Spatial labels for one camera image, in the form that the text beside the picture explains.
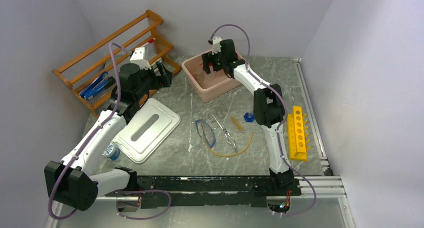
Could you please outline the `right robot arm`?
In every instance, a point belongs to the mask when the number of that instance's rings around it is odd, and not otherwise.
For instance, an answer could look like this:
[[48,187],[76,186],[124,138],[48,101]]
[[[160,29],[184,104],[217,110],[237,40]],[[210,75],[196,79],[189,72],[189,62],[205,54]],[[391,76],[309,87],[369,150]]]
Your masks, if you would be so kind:
[[253,96],[255,121],[263,129],[270,157],[270,189],[276,195],[288,190],[294,172],[287,160],[283,138],[283,123],[287,119],[287,107],[279,84],[271,84],[257,75],[248,61],[240,57],[232,39],[211,38],[211,50],[202,54],[203,70],[223,71],[228,77],[244,85]]

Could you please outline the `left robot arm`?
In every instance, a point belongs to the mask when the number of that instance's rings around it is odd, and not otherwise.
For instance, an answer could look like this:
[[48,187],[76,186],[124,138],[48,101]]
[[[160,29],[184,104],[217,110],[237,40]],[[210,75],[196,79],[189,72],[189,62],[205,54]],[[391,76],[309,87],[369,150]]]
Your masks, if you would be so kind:
[[139,191],[137,173],[125,167],[93,174],[95,162],[140,110],[140,100],[151,90],[169,87],[173,73],[161,62],[156,62],[160,75],[153,69],[141,69],[129,63],[115,69],[116,86],[106,102],[96,124],[81,142],[60,162],[50,161],[44,168],[49,196],[50,216],[59,219],[53,212],[57,201],[74,210],[87,210],[97,197],[112,192],[131,196]]

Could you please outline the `clear glass beaker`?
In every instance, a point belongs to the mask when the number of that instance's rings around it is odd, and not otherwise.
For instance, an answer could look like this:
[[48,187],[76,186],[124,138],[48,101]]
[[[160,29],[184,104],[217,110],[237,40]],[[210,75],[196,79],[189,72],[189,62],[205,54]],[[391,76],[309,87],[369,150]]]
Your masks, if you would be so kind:
[[200,87],[203,87],[206,76],[207,75],[203,69],[197,69],[193,74],[194,79]]

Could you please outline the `brown test tube brush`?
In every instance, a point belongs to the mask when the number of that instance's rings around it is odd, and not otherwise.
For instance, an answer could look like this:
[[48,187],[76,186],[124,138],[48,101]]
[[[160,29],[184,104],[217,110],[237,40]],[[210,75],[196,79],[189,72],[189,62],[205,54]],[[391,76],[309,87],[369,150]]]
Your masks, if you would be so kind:
[[235,116],[231,116],[230,117],[231,122],[233,123],[233,125],[235,126],[235,128],[239,131],[243,131],[244,127],[241,125],[241,123],[238,121],[238,119]]

